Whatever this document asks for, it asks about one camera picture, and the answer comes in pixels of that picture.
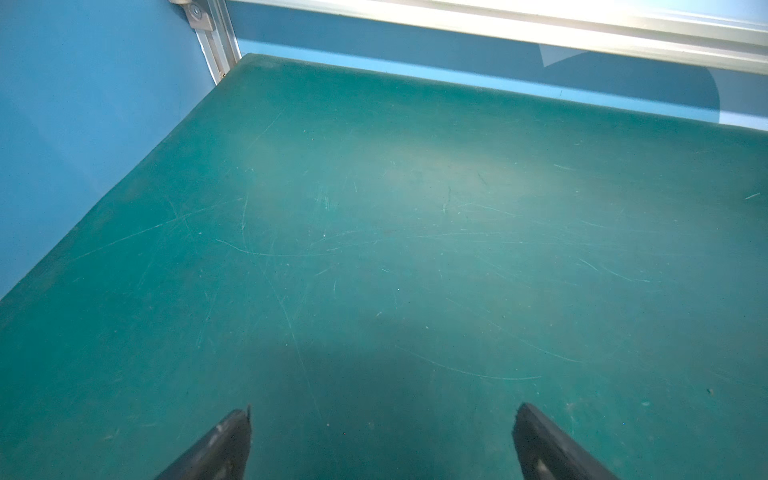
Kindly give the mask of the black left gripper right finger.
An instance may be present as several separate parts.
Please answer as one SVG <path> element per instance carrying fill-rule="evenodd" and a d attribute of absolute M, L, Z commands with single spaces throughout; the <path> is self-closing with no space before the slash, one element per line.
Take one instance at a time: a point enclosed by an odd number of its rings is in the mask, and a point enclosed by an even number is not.
<path fill-rule="evenodd" d="M 525 480 L 618 480 L 535 405 L 517 410 L 512 438 Z"/>

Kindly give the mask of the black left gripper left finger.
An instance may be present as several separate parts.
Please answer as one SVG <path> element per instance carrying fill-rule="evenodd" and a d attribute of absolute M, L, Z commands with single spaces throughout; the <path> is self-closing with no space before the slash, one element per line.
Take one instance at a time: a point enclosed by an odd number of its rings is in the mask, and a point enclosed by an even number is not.
<path fill-rule="evenodd" d="M 243 480 L 251 442 L 251 407 L 232 410 L 155 479 Z"/>

